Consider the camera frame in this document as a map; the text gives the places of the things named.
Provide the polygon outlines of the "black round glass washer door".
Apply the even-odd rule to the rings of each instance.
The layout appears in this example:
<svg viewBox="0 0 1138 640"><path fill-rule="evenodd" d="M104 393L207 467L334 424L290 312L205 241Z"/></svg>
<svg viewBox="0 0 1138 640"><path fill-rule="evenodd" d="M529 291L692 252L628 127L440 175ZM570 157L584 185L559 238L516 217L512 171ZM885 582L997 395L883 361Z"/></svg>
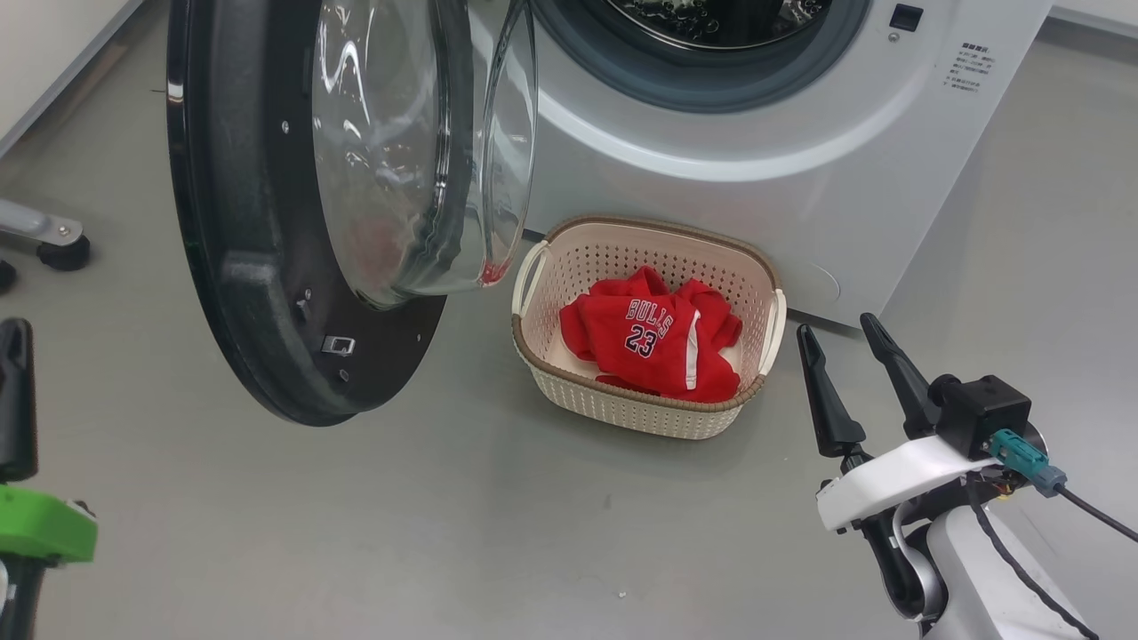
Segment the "black round glass washer door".
<svg viewBox="0 0 1138 640"><path fill-rule="evenodd" d="M232 372L312 427L391 400L523 239L530 0L170 0L188 268Z"/></svg>

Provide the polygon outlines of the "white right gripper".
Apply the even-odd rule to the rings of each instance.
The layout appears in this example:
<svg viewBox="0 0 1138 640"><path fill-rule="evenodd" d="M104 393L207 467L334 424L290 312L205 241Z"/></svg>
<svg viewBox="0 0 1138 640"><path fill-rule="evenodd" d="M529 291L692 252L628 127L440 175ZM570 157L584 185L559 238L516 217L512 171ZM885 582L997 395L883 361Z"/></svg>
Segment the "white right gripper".
<svg viewBox="0 0 1138 640"><path fill-rule="evenodd" d="M991 456L972 460L934 435L942 409L927 397L930 385L926 377L894 343L877 315L861 313L859 325L871 353L885 367L887 377L893 385L894 396L905 416L902 430L906 437L920 440L902 443L822 487L816 494L816 503L822 526L828 531L848 527L853 520L894 508L970 471L1001 466ZM828 361L822 352L820 340L814 336L813 327L800 325L795 339L818 453L832 459L861 454L865 430L850 417L830 380Z"/></svg>

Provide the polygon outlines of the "cream perforated laundry basket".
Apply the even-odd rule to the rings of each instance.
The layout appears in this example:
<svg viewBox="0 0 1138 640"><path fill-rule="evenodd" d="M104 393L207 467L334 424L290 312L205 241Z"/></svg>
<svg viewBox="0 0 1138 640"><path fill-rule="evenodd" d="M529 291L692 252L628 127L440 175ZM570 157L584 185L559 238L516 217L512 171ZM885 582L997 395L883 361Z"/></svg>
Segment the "cream perforated laundry basket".
<svg viewBox="0 0 1138 640"><path fill-rule="evenodd" d="M727 361L740 374L735 396L721 404L692 404L648 396L597 381L589 362L561 339L558 312L589 286L657 268L667 284L691 278L721 292L742 320ZM752 244L667 221L586 215L553 227L525 255L511 300L511 331L541 392L568 411L634 432L677 440L708 440L735 421L762 389L780 355L789 305L780 271Z"/></svg>

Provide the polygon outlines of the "red Bulls 23 jersey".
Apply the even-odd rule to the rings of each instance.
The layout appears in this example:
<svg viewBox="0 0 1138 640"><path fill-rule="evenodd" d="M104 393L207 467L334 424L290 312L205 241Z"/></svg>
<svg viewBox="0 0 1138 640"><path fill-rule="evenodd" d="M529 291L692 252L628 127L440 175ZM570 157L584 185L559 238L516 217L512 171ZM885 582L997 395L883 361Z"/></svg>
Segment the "red Bulls 23 jersey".
<svg viewBox="0 0 1138 640"><path fill-rule="evenodd" d="M648 396L721 404L741 384L725 348L743 322L712 287L688 279L670 289L652 266L597 281L558 312L574 356L597 368L596 381Z"/></svg>

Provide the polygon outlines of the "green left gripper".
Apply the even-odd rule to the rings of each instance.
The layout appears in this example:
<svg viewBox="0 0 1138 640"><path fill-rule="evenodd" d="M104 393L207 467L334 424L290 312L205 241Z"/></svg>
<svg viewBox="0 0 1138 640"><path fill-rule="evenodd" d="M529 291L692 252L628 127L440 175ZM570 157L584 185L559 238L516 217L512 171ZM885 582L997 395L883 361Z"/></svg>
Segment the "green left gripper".
<svg viewBox="0 0 1138 640"><path fill-rule="evenodd" d="M0 321L0 484L39 471L34 337L28 320ZM93 563L98 520L85 506L28 489L0 485L0 553Z"/></svg>

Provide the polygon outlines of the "white front-load washing machine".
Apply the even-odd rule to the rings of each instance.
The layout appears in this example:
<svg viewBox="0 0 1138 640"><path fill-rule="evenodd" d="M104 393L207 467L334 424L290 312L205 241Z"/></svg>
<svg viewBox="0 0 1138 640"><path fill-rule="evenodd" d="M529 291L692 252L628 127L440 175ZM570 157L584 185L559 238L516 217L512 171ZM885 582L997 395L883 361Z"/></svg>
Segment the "white front-load washing machine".
<svg viewBox="0 0 1138 640"><path fill-rule="evenodd" d="M587 214L752 244L838 325L894 294L1055 0L523 0L525 231Z"/></svg>

